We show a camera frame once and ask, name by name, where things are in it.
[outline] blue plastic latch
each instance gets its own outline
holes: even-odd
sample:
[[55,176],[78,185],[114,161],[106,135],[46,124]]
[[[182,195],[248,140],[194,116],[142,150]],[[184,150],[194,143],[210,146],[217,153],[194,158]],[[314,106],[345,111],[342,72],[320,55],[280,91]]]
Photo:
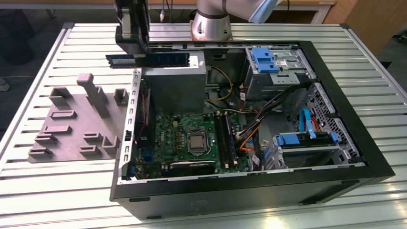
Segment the blue plastic latch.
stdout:
[[332,138],[334,143],[338,142],[338,137],[337,137],[337,134],[334,132],[330,132],[330,138]]
[[268,148],[268,150],[266,150],[266,152],[265,152],[265,154],[264,154],[264,158],[266,158],[268,157],[268,154],[270,153],[270,148]]
[[316,138],[310,123],[310,111],[308,108],[302,108],[298,113],[298,131],[301,132],[305,131],[304,123],[306,125],[306,132],[309,133],[310,139]]
[[136,175],[136,167],[134,167],[134,166],[130,167],[129,175],[130,175],[132,177]]
[[277,136],[276,139],[277,139],[277,145],[278,145],[278,146],[284,145],[284,139],[282,139],[282,137],[281,137],[281,136]]
[[292,135],[281,135],[285,145],[296,145],[298,144],[298,137],[296,134]]
[[280,68],[273,62],[273,55],[268,48],[252,48],[252,53],[258,73],[277,73],[280,71]]

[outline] electronic chip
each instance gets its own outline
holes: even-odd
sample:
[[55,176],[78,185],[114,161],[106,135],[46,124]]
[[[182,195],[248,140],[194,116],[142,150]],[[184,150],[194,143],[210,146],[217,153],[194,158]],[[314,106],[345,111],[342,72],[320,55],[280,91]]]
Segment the electronic chip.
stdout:
[[189,147],[190,149],[201,149],[204,147],[204,137],[201,135],[198,136],[190,136],[189,138]]
[[200,156],[206,152],[206,134],[204,130],[194,129],[186,132],[188,152],[193,156]]

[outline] slotted metal table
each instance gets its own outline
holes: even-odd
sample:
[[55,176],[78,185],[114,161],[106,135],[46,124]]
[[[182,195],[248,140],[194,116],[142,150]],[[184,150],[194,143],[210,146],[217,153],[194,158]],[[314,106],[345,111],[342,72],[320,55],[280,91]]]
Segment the slotted metal table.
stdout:
[[[108,200],[113,160],[30,164],[26,154],[55,86],[83,93],[78,73],[92,73],[104,92],[129,88],[132,69],[112,70],[120,54],[116,24],[65,24],[0,142],[0,227],[96,228],[405,228],[407,94],[350,29],[338,25],[233,24],[234,40],[309,40],[360,115],[396,176],[325,204],[184,218],[137,220]],[[152,24],[150,40],[189,40],[189,24]]]

